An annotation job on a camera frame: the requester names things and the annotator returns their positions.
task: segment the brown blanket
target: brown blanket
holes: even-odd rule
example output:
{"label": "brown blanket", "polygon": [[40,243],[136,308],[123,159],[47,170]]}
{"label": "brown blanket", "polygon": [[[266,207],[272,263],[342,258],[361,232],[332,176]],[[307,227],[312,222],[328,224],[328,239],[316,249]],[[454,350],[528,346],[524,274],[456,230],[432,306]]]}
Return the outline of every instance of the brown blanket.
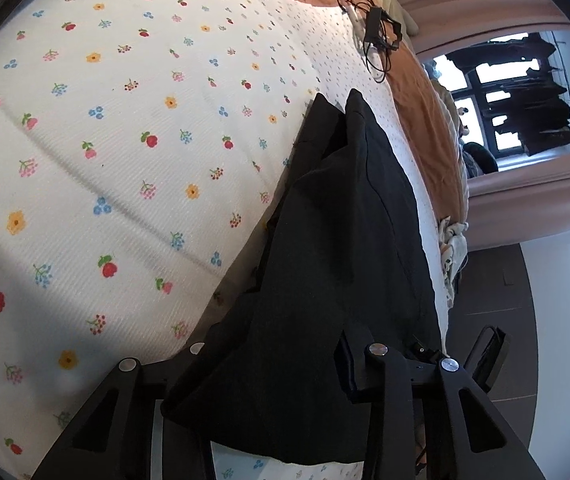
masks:
{"label": "brown blanket", "polygon": [[[314,6],[337,5],[336,0],[297,1]],[[392,70],[387,80],[436,219],[451,216],[452,222],[464,222],[466,207],[458,169],[458,147],[452,142],[438,96],[422,66],[404,44],[391,54],[391,61]]]}

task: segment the curtain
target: curtain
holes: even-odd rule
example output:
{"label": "curtain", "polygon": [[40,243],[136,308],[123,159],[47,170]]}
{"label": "curtain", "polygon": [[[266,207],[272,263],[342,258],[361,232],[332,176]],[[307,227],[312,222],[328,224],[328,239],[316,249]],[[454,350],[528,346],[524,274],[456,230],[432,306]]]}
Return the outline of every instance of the curtain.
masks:
{"label": "curtain", "polygon": [[470,251],[570,231],[570,155],[470,179]]}
{"label": "curtain", "polygon": [[551,0],[398,0],[416,21],[412,43],[429,59],[516,32],[570,28]]}

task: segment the yellow flower print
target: yellow flower print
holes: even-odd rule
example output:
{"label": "yellow flower print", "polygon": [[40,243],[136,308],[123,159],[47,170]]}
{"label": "yellow flower print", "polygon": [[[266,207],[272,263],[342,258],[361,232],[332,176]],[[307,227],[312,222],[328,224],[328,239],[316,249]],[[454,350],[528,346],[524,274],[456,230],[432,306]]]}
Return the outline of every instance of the yellow flower print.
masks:
{"label": "yellow flower print", "polygon": [[65,369],[71,370],[76,368],[78,365],[78,357],[76,357],[76,352],[73,350],[63,350],[60,352],[60,357],[58,358],[58,365]]}
{"label": "yellow flower print", "polygon": [[194,200],[200,196],[200,190],[195,184],[189,184],[185,190],[185,194],[187,195],[187,198]]}
{"label": "yellow flower print", "polygon": [[25,222],[25,217],[22,215],[22,211],[14,211],[9,214],[9,218],[7,219],[7,230],[10,234],[17,235],[20,233],[27,225]]}

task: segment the blue flower print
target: blue flower print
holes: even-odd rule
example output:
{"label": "blue flower print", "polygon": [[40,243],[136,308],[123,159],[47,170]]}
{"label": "blue flower print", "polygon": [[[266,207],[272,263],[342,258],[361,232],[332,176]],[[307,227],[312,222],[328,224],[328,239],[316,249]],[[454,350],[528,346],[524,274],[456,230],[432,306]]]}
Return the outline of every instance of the blue flower print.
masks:
{"label": "blue flower print", "polygon": [[172,248],[180,251],[185,245],[185,237],[182,233],[172,233]]}
{"label": "blue flower print", "polygon": [[107,203],[105,197],[101,196],[97,201],[96,205],[94,206],[94,214],[99,216],[101,213],[111,213],[111,205]]}
{"label": "blue flower print", "polygon": [[96,117],[97,119],[102,119],[104,117],[103,113],[103,108],[102,106],[97,106],[95,108],[92,108],[91,110],[88,111],[88,114],[90,117]]}
{"label": "blue flower print", "polygon": [[56,97],[60,97],[62,94],[67,92],[67,85],[62,83],[54,83],[54,88],[52,89],[51,92]]}
{"label": "blue flower print", "polygon": [[49,280],[53,278],[51,272],[51,265],[42,264],[40,267],[33,265],[36,270],[36,285],[40,285],[42,288],[47,288],[49,285]]}
{"label": "blue flower print", "polygon": [[[211,260],[210,260],[210,261],[211,261],[211,264],[212,264],[213,266],[216,266],[216,267],[220,267],[220,266],[223,265],[223,261],[220,259],[220,253],[219,253],[218,251],[216,251],[216,252],[214,253],[214,255],[211,257]],[[231,473],[229,476],[225,476],[225,475],[223,474],[223,477],[229,478],[233,473],[234,473],[234,472],[232,471],[232,473]]]}
{"label": "blue flower print", "polygon": [[191,142],[191,132],[181,129],[180,130],[180,141],[185,143],[185,144],[189,144]]}

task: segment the brown bedsheet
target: brown bedsheet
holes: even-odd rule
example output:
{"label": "brown bedsheet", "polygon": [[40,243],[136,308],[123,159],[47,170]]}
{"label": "brown bedsheet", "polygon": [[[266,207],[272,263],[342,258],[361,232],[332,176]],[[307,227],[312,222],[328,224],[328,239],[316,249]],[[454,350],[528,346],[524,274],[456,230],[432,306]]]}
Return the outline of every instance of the brown bedsheet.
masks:
{"label": "brown bedsheet", "polygon": [[[314,6],[337,5],[336,0],[297,1]],[[466,207],[458,169],[458,147],[452,142],[438,96],[407,46],[401,43],[401,48],[391,56],[392,70],[387,80],[436,220],[450,216],[452,222],[464,222]]]}

